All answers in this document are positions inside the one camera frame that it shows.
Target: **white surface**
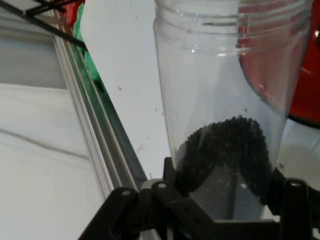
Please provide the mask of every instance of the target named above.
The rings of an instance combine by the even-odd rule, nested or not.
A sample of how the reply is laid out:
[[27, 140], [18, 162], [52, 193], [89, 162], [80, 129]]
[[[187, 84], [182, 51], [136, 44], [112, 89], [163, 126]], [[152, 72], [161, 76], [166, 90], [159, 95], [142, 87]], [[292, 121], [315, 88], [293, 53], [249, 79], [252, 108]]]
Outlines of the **white surface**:
[[320, 190], [320, 130], [288, 120], [277, 158], [286, 177], [305, 180]]
[[81, 19], [82, 37], [148, 178], [162, 177], [170, 156], [154, 19], [153, 0], [87, 0]]
[[53, 43], [0, 38], [0, 53], [0, 83], [67, 89]]
[[[86, 155], [67, 90], [0, 84], [0, 129]], [[0, 133], [0, 239], [76, 239], [102, 204], [89, 160]]]

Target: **clear plastic container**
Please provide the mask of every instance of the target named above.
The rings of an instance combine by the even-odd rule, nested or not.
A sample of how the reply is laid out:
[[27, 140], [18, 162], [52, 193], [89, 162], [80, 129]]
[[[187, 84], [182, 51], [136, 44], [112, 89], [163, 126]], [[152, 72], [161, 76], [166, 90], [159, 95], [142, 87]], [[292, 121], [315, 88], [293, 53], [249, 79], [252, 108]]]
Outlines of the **clear plastic container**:
[[311, 0], [156, 0], [176, 187], [215, 220], [261, 217]]

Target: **black stand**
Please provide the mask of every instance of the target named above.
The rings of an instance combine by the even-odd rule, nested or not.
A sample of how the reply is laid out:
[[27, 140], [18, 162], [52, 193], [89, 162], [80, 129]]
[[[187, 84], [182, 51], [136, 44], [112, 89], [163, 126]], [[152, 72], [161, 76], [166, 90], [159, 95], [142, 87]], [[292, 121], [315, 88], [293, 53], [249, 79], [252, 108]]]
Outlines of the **black stand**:
[[36, 18], [35, 16], [41, 13], [44, 13], [46, 11], [49, 11], [51, 9], [56, 9], [60, 12], [65, 12], [66, 10], [64, 9], [64, 5], [77, 2], [79, 0], [53, 0], [53, 1], [45, 1], [45, 0], [35, 0], [36, 2], [40, 3], [40, 6], [33, 7], [31, 9], [22, 11], [13, 5], [6, 3], [3, 0], [0, 0], [0, 7], [7, 10], [8, 12], [27, 20], [28, 22], [54, 34], [57, 35], [58, 37], [67, 40], [68, 42], [83, 48], [87, 49], [85, 43], [83, 41], [80, 41], [76, 39], [75, 37], [55, 28], [54, 26], [49, 25], [48, 23]]
[[155, 229], [162, 240], [312, 240], [320, 228], [320, 192], [304, 181], [273, 172], [267, 205], [280, 222], [215, 222], [191, 199], [174, 188], [175, 170], [165, 159], [163, 179], [137, 192], [112, 191], [87, 226], [81, 240], [135, 240]]

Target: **black seeds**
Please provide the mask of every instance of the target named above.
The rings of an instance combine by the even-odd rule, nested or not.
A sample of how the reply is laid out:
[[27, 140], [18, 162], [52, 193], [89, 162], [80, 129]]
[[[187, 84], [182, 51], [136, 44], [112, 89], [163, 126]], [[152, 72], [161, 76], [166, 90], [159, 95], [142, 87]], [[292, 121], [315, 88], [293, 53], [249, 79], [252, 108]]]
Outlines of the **black seeds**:
[[265, 136], [257, 121], [242, 116], [212, 123], [191, 134], [176, 153], [176, 187], [195, 191], [215, 165], [240, 171], [250, 190], [264, 201], [271, 178]]

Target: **green cloth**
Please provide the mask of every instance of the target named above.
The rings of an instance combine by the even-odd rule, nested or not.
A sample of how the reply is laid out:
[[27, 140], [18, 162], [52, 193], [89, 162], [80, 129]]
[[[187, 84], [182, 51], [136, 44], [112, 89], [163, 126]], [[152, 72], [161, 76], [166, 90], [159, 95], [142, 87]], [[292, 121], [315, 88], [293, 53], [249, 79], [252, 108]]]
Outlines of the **green cloth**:
[[[76, 13], [76, 21], [73, 26], [73, 36], [76, 39], [79, 39], [80, 41], [83, 41], [83, 38], [82, 38], [81, 32], [80, 32], [80, 22], [81, 22], [82, 13], [84, 11], [84, 6], [85, 5], [83, 3], [79, 6], [77, 13]], [[90, 53], [81, 47], [77, 47], [77, 48], [84, 55], [84, 65], [85, 65], [85, 68], [88, 70], [90, 79], [92, 81], [101, 82], [101, 78], [99, 76], [98, 70], [94, 64], [94, 61], [92, 60], [92, 58], [90, 56]]]

